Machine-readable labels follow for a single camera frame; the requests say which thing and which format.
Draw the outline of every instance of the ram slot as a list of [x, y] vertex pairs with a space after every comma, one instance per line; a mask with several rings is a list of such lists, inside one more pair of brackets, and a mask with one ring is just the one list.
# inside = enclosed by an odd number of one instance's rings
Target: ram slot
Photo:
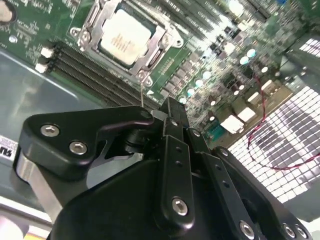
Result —
[[57, 64], [52, 69], [52, 72], [65, 79], [68, 79], [68, 81], [82, 88], [94, 97], [102, 99], [109, 107], [121, 106], [121, 104], [113, 99], [108, 92], [105, 92], [105, 89], [103, 89], [95, 82], [92, 82], [91, 80], [83, 77], [77, 71], [68, 66]]
[[[108, 83], [109, 86], [112, 86], [112, 89], [114, 89], [114, 91], [118, 93], [118, 96], [127, 97], [133, 105], [140, 104], [140, 91], [123, 82], [116, 74], [108, 71], [103, 66], [97, 64], [96, 62], [93, 62], [93, 60], [88, 58], [82, 52], [74, 50], [69, 46], [63, 44], [59, 51], [59, 58], [67, 59], [69, 62], [72, 62], [72, 65], [78, 66], [79, 69], [85, 68], [90, 70], [93, 76], [97, 76], [97, 79], [104, 79], [105, 83]], [[148, 109], [157, 109], [159, 107], [156, 102], [152, 101], [148, 97], [145, 98], [144, 104]]]

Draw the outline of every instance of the cable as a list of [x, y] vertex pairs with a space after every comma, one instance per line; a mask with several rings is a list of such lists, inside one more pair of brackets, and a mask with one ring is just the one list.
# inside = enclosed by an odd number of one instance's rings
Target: cable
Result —
[[301, 167], [302, 165], [305, 165], [311, 161], [313, 161], [314, 159], [316, 159], [317, 157], [320, 157], [320, 153], [318, 153], [315, 156], [310, 157], [308, 160], [302, 162], [302, 163], [298, 163], [295, 164], [293, 166], [286, 166], [286, 167], [276, 167], [276, 166], [268, 166], [268, 165], [264, 165], [261, 162], [258, 162], [254, 159], [254, 157], [251, 154], [251, 150], [250, 150], [250, 146], [252, 143], [252, 140], [254, 139], [254, 134], [262, 127], [262, 125], [265, 123], [266, 118], [267, 118], [267, 114], [266, 114], [266, 99], [265, 99], [265, 93], [262, 90], [262, 86], [261, 86], [261, 81], [259, 79], [259, 77], [255, 74], [253, 74], [253, 78], [254, 80], [257, 82], [258, 87], [259, 87], [259, 91], [261, 94], [261, 98], [262, 98], [262, 111], [263, 111], [263, 115], [262, 115], [262, 119], [259, 122], [259, 124], [250, 132], [249, 136], [248, 136], [248, 144], [247, 144], [247, 150], [249, 152], [250, 158], [256, 162], [257, 164], [259, 164], [260, 166], [264, 167], [264, 168], [269, 168], [269, 169], [273, 169], [273, 170], [277, 170], [277, 171], [286, 171], [286, 170], [291, 170], [291, 169], [296, 169]]

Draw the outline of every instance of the label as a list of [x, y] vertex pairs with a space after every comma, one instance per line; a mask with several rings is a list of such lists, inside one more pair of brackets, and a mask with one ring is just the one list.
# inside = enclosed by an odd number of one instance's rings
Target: label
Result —
[[15, 160], [18, 143], [5, 136], [0, 135], [0, 158]]

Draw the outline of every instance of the ventilation grille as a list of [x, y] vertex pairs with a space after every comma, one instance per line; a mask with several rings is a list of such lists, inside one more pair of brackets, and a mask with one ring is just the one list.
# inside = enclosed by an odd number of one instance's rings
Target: ventilation grille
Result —
[[[291, 170], [277, 171], [252, 161], [245, 135], [229, 150], [282, 203], [312, 187], [320, 176], [320, 157]], [[304, 87], [270, 114], [251, 144], [253, 158], [280, 168], [299, 164], [320, 152], [320, 95]]]

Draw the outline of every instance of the hole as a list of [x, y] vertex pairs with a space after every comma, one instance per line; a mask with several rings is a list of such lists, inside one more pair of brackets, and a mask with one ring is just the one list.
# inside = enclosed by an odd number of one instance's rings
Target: hole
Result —
[[180, 162], [180, 161], [175, 161], [175, 164], [180, 168], [182, 167], [182, 162]]
[[248, 226], [245, 226], [245, 227], [244, 227], [244, 230], [245, 230], [245, 232], [246, 232], [248, 235], [251, 235], [251, 234], [252, 234], [252, 232], [251, 232], [251, 230], [249, 229]]
[[226, 181], [223, 181], [222, 183], [223, 183], [223, 185], [224, 185], [226, 188], [230, 188], [229, 183], [227, 183]]
[[48, 126], [48, 127], [45, 128], [45, 131], [47, 133], [52, 133], [53, 134], [56, 130], [52, 126]]

